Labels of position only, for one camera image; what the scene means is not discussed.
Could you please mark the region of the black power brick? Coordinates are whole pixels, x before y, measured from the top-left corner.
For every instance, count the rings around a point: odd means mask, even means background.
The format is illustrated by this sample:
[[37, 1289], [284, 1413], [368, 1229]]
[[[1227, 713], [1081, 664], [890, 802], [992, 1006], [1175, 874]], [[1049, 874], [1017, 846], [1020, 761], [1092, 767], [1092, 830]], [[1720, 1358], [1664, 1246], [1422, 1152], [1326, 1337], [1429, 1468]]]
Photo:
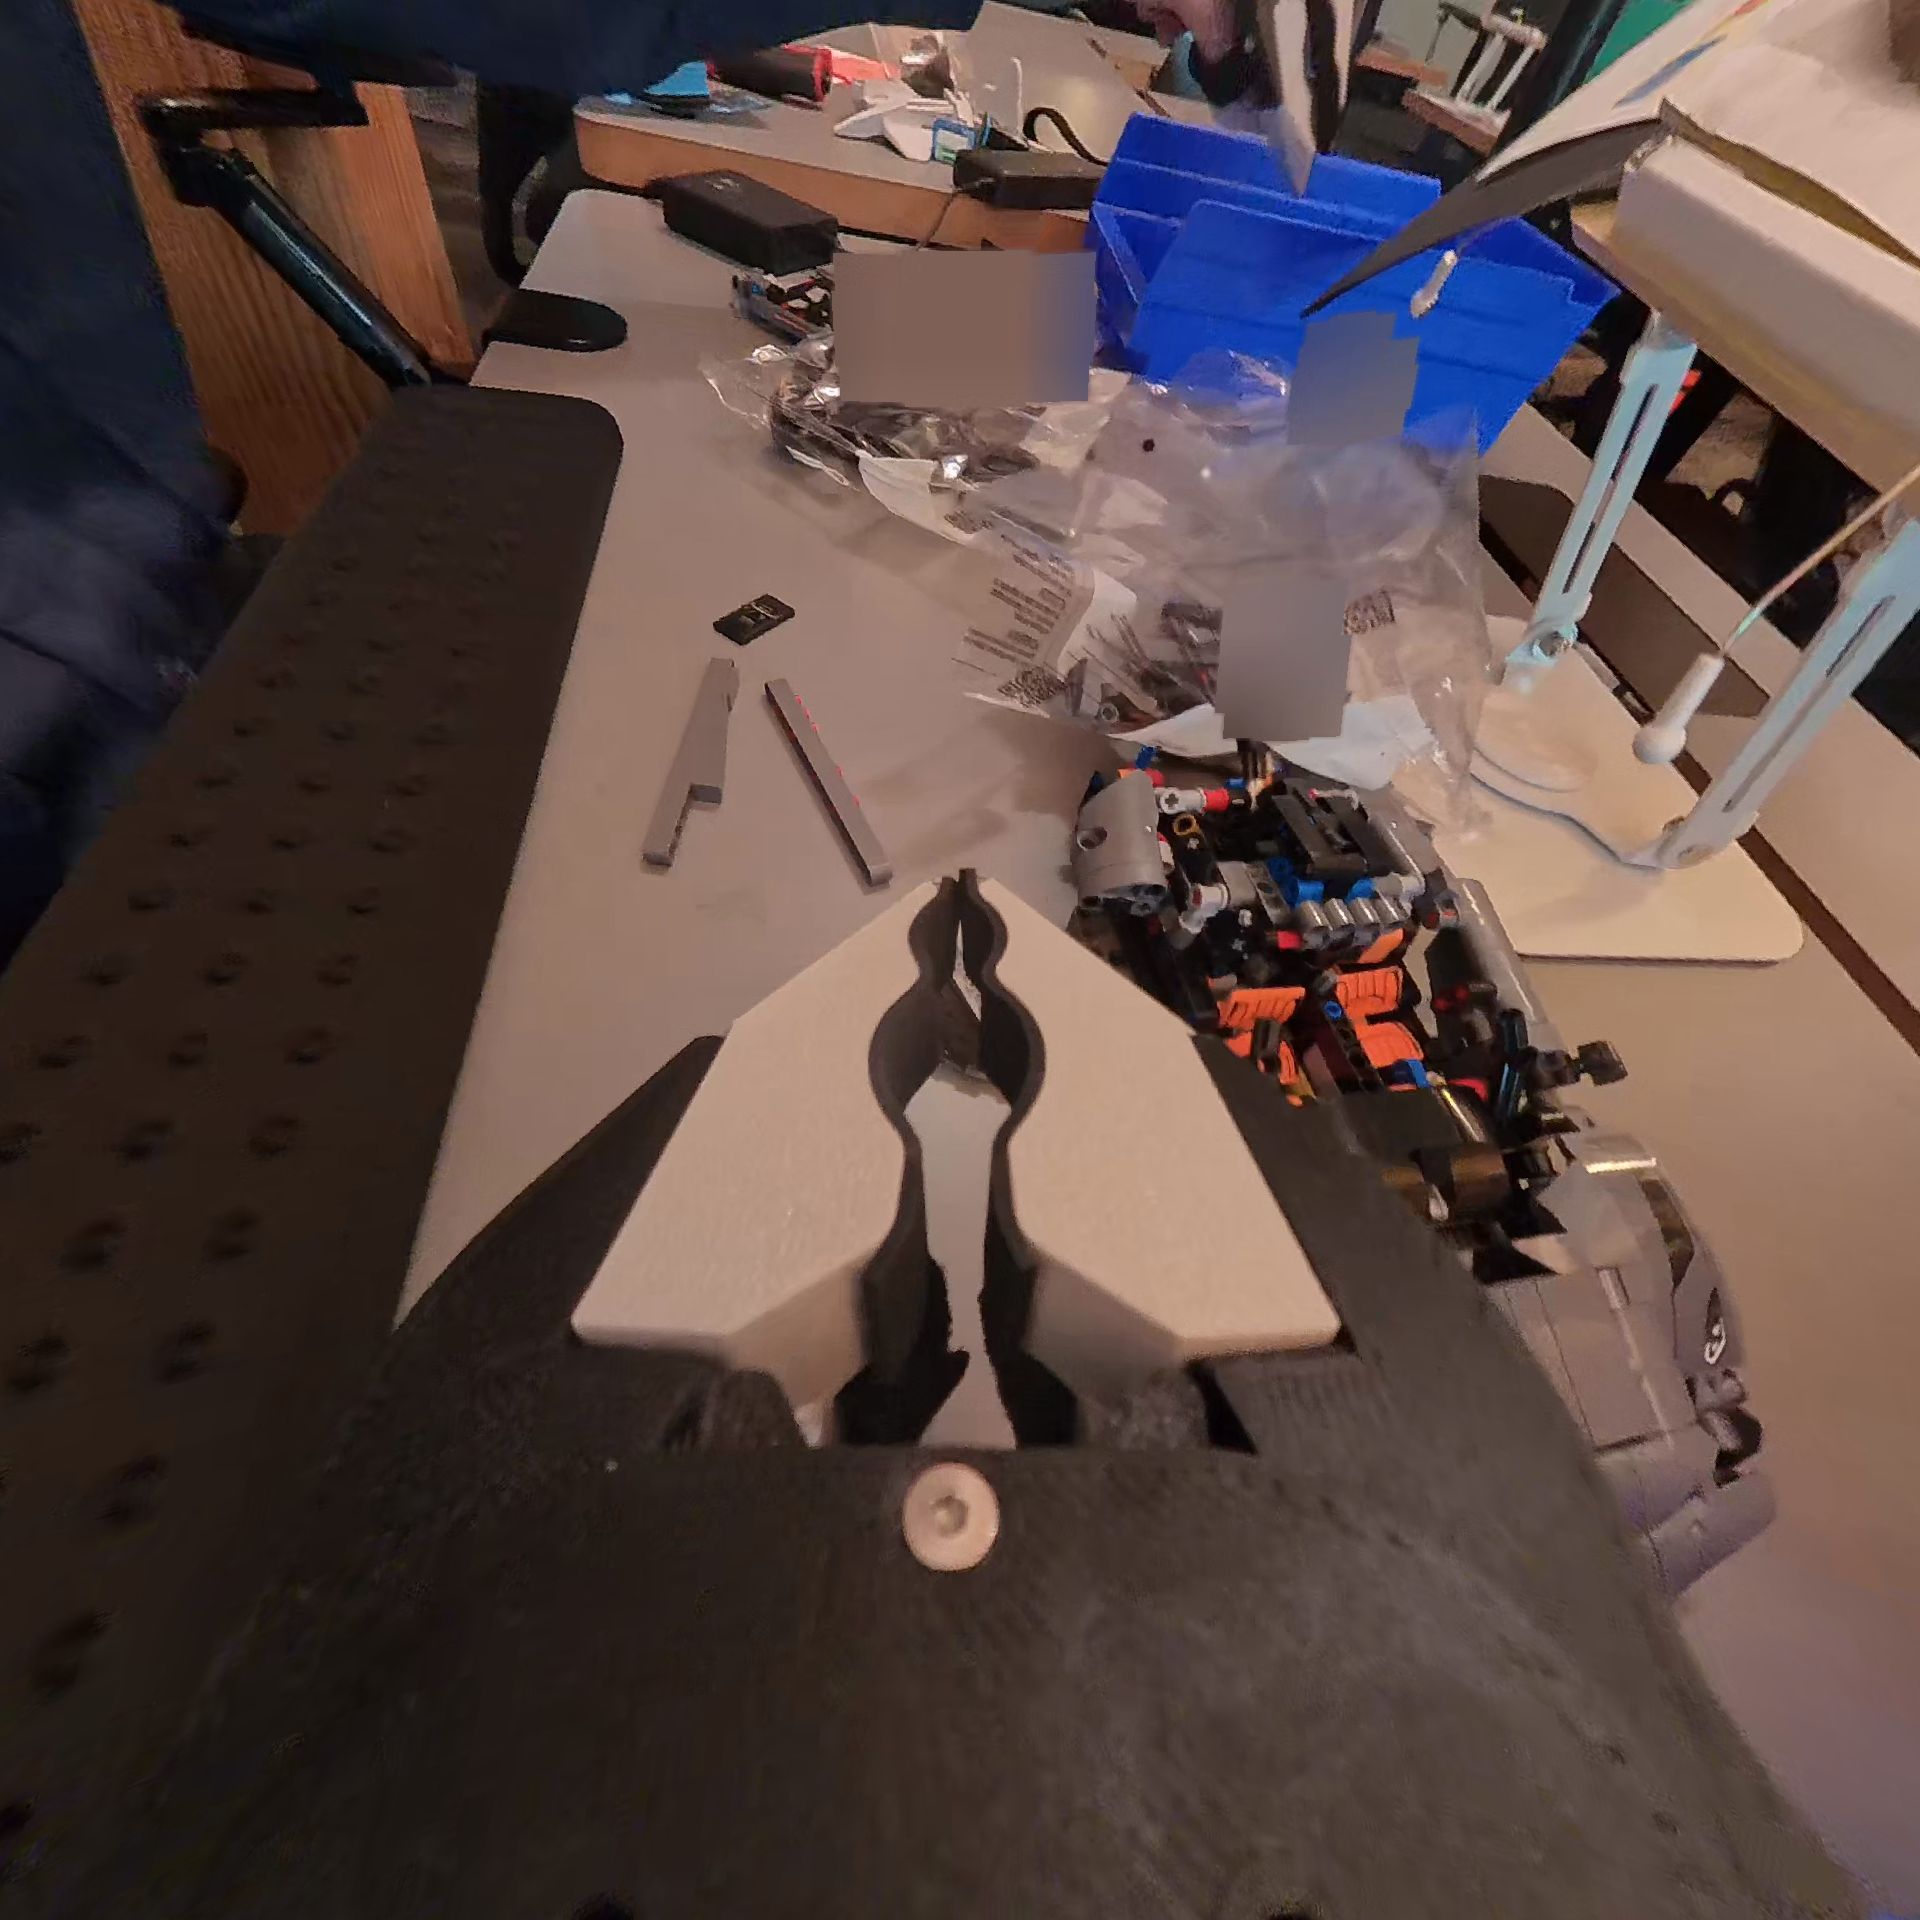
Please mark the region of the black power brick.
[[843, 229], [825, 207], [733, 170], [661, 175], [642, 190], [675, 235], [759, 276], [826, 269]]

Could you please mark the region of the black power adapter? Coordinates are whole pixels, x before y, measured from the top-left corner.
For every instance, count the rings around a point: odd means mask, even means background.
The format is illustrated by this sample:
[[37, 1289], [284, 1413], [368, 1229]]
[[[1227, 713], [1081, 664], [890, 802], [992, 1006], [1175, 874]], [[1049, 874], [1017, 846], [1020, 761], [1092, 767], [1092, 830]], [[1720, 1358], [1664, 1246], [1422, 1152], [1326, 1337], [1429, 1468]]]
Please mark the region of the black power adapter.
[[1088, 211], [1107, 163], [1075, 151], [968, 147], [953, 158], [953, 191], [1003, 211]]

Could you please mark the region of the wooden pillar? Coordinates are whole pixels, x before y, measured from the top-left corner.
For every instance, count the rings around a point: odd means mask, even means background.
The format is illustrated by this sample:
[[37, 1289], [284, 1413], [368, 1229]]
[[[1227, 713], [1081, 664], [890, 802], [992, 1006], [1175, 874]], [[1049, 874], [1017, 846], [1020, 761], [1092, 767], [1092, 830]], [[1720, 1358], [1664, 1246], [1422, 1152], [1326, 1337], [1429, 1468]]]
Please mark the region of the wooden pillar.
[[[301, 59], [258, 52], [170, 4], [77, 1], [136, 220], [156, 260], [204, 440], [246, 481], [242, 530], [294, 534], [387, 409], [381, 379], [213, 209], [182, 204], [140, 121], [152, 98], [311, 89]], [[476, 351], [430, 199], [419, 134], [396, 83], [358, 82], [342, 128], [215, 132], [254, 163], [445, 371]]]

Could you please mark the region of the white instruction booklet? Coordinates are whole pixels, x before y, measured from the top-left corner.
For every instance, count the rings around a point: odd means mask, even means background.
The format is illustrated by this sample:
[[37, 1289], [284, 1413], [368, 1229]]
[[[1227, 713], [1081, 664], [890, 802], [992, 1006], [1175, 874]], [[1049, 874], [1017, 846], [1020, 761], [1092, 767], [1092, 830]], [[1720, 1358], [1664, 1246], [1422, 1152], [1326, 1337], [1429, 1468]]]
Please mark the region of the white instruction booklet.
[[1916, 4], [1770, 4], [1673, 80], [1661, 119], [1751, 183], [1916, 261]]

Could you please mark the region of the red handled tool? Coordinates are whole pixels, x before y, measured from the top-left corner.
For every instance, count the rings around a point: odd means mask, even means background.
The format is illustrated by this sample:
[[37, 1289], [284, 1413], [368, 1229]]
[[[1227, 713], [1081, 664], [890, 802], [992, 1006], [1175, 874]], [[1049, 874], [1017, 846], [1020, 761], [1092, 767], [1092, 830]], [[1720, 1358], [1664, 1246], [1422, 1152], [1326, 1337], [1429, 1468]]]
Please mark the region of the red handled tool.
[[834, 55], [813, 44], [784, 44], [708, 59], [713, 83], [765, 99], [821, 108], [834, 83]]

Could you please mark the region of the clear bag of grey parts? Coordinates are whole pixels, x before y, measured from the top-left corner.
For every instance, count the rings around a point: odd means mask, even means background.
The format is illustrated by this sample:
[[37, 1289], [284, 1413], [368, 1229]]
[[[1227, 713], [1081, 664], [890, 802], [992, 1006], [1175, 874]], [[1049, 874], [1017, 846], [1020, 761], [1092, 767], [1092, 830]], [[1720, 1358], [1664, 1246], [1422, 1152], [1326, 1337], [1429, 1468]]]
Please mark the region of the clear bag of grey parts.
[[1425, 824], [1466, 825], [1494, 648], [1470, 419], [1437, 440], [1301, 442], [1270, 365], [1207, 354], [1211, 384], [1127, 384], [1077, 465], [974, 489], [1138, 596], [1162, 713], [1100, 732], [1167, 756], [1265, 747]]

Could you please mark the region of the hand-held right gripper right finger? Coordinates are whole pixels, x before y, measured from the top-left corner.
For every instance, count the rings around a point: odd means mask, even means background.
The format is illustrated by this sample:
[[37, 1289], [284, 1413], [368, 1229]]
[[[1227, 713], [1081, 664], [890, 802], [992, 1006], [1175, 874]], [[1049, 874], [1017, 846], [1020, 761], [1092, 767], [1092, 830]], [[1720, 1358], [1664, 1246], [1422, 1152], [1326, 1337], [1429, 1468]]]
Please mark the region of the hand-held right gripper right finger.
[[1004, 1405], [1331, 1348], [1332, 1295], [1192, 1028], [972, 869], [965, 972], [1007, 1103], [978, 1293]]

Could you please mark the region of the clear bag of black parts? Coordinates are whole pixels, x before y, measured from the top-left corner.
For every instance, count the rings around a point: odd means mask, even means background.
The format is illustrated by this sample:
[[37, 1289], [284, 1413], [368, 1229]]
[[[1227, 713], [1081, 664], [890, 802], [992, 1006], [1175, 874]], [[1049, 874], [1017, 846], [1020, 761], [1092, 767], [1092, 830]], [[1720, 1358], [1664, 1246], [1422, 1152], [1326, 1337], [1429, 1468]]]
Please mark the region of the clear bag of black parts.
[[865, 468], [904, 463], [937, 491], [976, 489], [1037, 468], [1075, 468], [1122, 396], [1128, 376], [1096, 367], [1088, 398], [938, 409], [893, 399], [848, 399], [834, 334], [763, 341], [708, 356], [700, 376], [719, 404], [757, 430], [776, 456], [843, 486]]

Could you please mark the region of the person's left forearm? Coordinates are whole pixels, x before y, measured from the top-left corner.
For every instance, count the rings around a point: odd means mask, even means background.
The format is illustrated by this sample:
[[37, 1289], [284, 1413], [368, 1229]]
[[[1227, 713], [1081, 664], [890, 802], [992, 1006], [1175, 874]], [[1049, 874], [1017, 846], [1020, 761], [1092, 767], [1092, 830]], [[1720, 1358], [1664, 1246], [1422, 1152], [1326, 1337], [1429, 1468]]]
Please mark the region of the person's left forearm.
[[443, 62], [570, 99], [637, 91], [692, 59], [841, 27], [972, 27], [980, 1], [186, 1], [197, 26], [258, 52]]

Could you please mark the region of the white wooden book stand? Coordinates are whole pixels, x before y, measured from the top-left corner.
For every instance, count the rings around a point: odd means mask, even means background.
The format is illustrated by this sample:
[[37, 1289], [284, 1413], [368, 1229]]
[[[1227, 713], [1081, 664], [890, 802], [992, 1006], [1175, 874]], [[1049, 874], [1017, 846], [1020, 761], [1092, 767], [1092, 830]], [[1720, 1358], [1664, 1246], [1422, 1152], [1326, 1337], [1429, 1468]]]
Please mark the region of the white wooden book stand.
[[[1528, 955], [1781, 962], [1803, 943], [1799, 918], [1736, 842], [1916, 616], [1916, 261], [1684, 138], [1628, 170], [1607, 244], [1589, 251], [1617, 268], [1648, 318], [1484, 713], [1474, 776], [1497, 807], [1470, 861]], [[1696, 650], [1636, 735], [1601, 670], [1576, 654], [1698, 347], [1875, 480], [1860, 527], [1878, 534], [1704, 793], [1677, 757], [1770, 598]]]

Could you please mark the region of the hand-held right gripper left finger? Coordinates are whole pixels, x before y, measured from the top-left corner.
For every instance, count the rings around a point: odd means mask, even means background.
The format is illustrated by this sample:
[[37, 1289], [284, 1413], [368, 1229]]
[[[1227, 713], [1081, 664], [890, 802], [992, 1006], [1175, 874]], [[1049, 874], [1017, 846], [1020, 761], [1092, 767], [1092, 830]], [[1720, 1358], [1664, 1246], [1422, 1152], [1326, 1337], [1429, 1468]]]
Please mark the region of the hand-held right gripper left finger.
[[900, 1386], [943, 1286], [909, 1106], [946, 1058], [953, 879], [740, 1013], [573, 1313], [588, 1345], [767, 1374], [794, 1403]]

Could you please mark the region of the partly built lego car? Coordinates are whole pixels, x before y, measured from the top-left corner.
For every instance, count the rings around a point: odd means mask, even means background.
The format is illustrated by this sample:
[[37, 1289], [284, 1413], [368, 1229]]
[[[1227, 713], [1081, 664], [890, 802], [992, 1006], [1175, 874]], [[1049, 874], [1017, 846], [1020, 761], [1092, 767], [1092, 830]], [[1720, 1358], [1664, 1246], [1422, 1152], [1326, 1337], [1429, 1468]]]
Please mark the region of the partly built lego car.
[[1392, 793], [1147, 750], [1091, 779], [1068, 857], [1071, 929], [1292, 1106], [1328, 1103], [1491, 1293], [1670, 1598], [1765, 1534], [1720, 1261], [1658, 1157], [1573, 1101], [1620, 1054], [1565, 1039], [1487, 888]]

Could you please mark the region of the grey lego beam red pins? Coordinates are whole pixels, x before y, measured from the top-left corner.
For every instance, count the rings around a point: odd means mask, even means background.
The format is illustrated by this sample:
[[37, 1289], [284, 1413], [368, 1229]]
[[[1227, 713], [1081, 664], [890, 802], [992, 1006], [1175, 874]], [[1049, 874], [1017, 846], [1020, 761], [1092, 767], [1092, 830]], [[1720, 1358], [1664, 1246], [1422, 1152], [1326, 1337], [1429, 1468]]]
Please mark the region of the grey lego beam red pins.
[[890, 886], [894, 882], [894, 861], [806, 702], [784, 677], [765, 683], [765, 699], [792, 745], [813, 792], [825, 805], [828, 824], [850, 854], [863, 883], [869, 889]]

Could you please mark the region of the blue plastic bin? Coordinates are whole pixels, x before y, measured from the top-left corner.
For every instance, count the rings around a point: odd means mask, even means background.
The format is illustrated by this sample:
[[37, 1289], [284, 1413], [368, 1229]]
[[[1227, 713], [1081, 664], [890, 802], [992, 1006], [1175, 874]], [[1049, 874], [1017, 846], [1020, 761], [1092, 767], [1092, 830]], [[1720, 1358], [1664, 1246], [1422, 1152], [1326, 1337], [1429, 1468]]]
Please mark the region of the blue plastic bin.
[[[1141, 110], [1088, 213], [1100, 350], [1160, 384], [1207, 354], [1292, 371], [1309, 304], [1441, 196], [1430, 175], [1353, 155], [1315, 158], [1294, 190], [1262, 136]], [[1396, 335], [1418, 343], [1406, 425], [1473, 416], [1489, 452], [1619, 288], [1528, 220], [1506, 217], [1469, 235], [1417, 315], [1413, 300], [1441, 260], [1438, 248], [1418, 251], [1328, 313], [1392, 315]]]

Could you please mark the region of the light wooden desk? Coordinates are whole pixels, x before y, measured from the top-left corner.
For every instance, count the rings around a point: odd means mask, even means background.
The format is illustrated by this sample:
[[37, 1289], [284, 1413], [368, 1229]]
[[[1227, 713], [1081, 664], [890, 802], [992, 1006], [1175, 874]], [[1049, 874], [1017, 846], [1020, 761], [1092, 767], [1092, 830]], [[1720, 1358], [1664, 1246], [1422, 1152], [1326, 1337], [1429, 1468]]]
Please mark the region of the light wooden desk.
[[[1204, 124], [1204, 102], [1147, 88], [1162, 48], [1049, 11], [987, 4], [959, 38], [967, 72], [980, 64], [1020, 66], [1020, 105], [1058, 110], [1095, 151], [1111, 153], [1137, 113]], [[953, 199], [950, 166], [896, 153], [881, 139], [848, 138], [841, 124], [857, 110], [848, 83], [832, 85], [821, 108], [765, 104], [740, 113], [675, 117], [649, 108], [590, 99], [574, 110], [586, 173], [623, 188], [661, 178], [729, 170], [832, 213], [855, 233], [945, 248], [1078, 251], [1087, 215], [1078, 209], [1004, 207]]]

